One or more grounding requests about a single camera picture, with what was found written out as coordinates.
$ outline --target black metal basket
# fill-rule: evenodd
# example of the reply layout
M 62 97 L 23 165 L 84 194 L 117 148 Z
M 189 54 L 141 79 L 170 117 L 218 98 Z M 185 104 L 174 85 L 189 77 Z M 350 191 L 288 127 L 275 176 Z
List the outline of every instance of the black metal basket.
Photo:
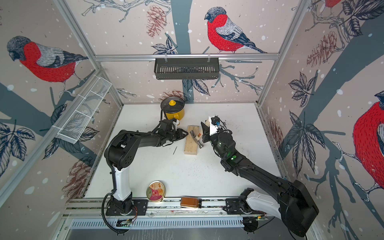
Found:
M 161 79 L 217 79 L 218 58 L 156 58 L 156 78 Z

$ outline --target bird head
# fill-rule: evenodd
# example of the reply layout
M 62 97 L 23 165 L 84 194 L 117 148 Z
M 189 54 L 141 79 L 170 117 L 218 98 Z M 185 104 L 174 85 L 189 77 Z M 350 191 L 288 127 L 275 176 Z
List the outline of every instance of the bird head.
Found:
M 375 95 L 375 97 L 377 97 L 380 100 L 380 102 L 384 103 L 384 91 L 379 92 L 378 94 Z
M 7 44 L 7 50 L 11 59 L 13 61 L 15 61 L 16 59 L 25 61 L 26 58 L 24 55 L 24 46 L 30 42 L 31 40 L 24 36 L 16 36 L 13 39 L 9 40 Z
M 204 20 L 208 20 L 210 23 L 212 23 L 215 18 L 221 14 L 227 14 L 227 12 L 222 7 L 213 7 L 210 10 L 208 10 L 207 14 L 205 15 Z

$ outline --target tin can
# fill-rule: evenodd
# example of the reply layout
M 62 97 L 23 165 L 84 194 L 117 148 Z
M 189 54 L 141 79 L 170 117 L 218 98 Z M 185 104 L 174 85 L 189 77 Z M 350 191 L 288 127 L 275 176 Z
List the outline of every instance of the tin can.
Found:
M 151 202 L 160 202 L 166 195 L 166 187 L 160 181 L 152 182 L 147 188 L 147 198 Z

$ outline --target white table surface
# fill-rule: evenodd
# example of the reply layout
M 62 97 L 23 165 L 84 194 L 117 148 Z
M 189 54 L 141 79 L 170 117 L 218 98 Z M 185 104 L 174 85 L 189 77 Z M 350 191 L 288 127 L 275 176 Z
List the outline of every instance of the white table surface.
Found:
M 217 115 L 233 131 L 236 149 L 241 154 L 266 171 L 280 176 L 253 103 L 186 104 L 184 109 L 185 116 L 178 127 L 184 130 L 188 125 L 201 127 L 201 121 Z M 159 104 L 125 105 L 111 139 L 122 129 L 151 131 L 159 120 Z M 165 184 L 166 197 L 237 196 L 247 187 L 255 188 L 248 180 L 225 172 L 209 142 L 204 143 L 202 149 L 197 149 L 197 155 L 185 155 L 184 146 L 185 139 L 182 139 L 166 147 L 139 148 L 130 166 L 129 184 L 133 197 L 146 197 L 148 185 L 156 180 Z M 102 198 L 113 189 L 110 171 L 103 156 L 86 198 Z

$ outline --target jar lid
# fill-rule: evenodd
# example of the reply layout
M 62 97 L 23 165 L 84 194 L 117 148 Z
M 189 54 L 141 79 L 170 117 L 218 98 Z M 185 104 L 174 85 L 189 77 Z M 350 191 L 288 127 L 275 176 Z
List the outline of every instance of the jar lid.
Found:
M 166 113 L 177 113 L 184 108 L 183 99 L 173 96 L 167 97 L 161 102 L 161 109 Z
M 151 183 L 147 188 L 147 198 L 151 202 L 160 202 L 166 194 L 166 187 L 160 181 Z

